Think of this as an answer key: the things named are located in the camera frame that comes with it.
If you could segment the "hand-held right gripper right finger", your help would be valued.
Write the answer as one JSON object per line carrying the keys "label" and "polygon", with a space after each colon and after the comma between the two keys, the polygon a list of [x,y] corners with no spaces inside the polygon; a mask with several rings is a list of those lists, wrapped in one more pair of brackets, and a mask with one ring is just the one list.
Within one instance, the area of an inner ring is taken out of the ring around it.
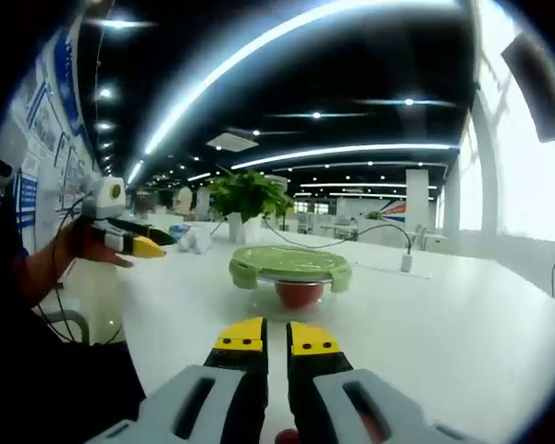
{"label": "hand-held right gripper right finger", "polygon": [[365,369],[355,369],[321,327],[287,330],[288,401],[301,443],[477,443],[429,424],[420,405]]}

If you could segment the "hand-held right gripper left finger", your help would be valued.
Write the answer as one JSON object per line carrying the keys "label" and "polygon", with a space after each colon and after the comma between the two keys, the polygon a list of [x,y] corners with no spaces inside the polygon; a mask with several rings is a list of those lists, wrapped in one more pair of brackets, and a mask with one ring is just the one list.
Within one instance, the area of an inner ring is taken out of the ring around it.
{"label": "hand-held right gripper left finger", "polygon": [[202,365],[189,365],[147,397],[138,418],[101,443],[258,443],[268,404],[267,321],[225,329]]}

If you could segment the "person's left hand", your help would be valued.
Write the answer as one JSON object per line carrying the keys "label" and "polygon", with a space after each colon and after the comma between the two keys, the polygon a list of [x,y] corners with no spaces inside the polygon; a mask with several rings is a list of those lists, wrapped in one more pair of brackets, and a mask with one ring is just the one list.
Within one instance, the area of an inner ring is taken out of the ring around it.
{"label": "person's left hand", "polygon": [[132,268],[133,263],[120,257],[105,246],[97,229],[84,219],[67,224],[58,235],[56,254],[61,249],[68,263],[72,259],[85,259],[93,262],[109,263],[123,268]]}

